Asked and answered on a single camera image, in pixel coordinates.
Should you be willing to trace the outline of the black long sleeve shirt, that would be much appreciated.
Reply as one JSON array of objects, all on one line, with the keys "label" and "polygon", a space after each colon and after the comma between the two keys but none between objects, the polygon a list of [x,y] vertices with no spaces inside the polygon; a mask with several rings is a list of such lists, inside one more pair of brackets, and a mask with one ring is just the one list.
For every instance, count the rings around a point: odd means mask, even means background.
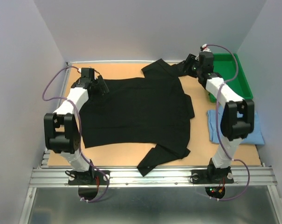
[{"label": "black long sleeve shirt", "polygon": [[92,94],[80,109],[85,147],[153,143],[138,164],[141,175],[190,153],[191,97],[177,66],[159,59],[142,68],[144,77],[106,80],[108,94]]}]

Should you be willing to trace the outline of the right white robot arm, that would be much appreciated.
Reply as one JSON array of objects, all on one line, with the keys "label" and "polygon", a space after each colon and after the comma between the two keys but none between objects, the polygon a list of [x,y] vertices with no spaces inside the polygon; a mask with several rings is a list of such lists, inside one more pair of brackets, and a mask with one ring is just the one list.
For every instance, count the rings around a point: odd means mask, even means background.
[{"label": "right white robot arm", "polygon": [[182,62],[182,71],[197,78],[204,89],[216,97],[216,109],[220,105],[223,108],[221,120],[216,118],[220,145],[210,160],[213,167],[206,170],[207,179],[217,182],[223,177],[221,169],[231,165],[240,143],[254,130],[254,102],[235,93],[222,76],[214,72],[213,62],[210,51],[202,51],[198,56],[189,54]]}]

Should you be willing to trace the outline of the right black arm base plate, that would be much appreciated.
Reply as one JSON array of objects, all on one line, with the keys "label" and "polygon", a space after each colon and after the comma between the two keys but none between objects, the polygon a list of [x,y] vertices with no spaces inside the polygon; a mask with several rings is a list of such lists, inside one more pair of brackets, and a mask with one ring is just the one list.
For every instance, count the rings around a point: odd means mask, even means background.
[{"label": "right black arm base plate", "polygon": [[215,170],[208,169],[193,169],[191,170],[190,182],[193,184],[225,184],[234,183],[233,177],[228,178],[228,174],[231,174],[229,168],[216,168]]}]

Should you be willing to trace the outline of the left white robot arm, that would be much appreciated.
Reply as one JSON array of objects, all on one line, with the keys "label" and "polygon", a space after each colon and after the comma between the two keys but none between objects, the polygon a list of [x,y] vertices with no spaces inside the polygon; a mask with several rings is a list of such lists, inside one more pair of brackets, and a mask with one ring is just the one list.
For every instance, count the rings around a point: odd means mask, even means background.
[{"label": "left white robot arm", "polygon": [[43,101],[63,101],[54,112],[44,116],[45,145],[47,149],[64,157],[72,166],[73,172],[79,173],[79,178],[85,184],[90,184],[95,180],[95,166],[81,149],[82,122],[79,111],[89,100],[89,96],[109,93],[109,89],[103,77],[94,68],[68,66],[57,73],[71,68],[76,69],[81,76],[72,84],[67,97],[46,99],[45,93],[49,85],[42,94]]}]

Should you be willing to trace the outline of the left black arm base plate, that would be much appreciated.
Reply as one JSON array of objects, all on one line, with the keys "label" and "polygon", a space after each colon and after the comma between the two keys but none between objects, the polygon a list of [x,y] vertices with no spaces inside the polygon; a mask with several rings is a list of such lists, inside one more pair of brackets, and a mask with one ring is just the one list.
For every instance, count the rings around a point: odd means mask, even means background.
[{"label": "left black arm base plate", "polygon": [[103,172],[105,173],[104,175],[99,171],[78,172],[74,170],[66,170],[65,174],[68,176],[68,185],[70,186],[100,186],[107,184],[109,181],[107,178],[110,177],[110,172],[108,170],[104,170]]}]

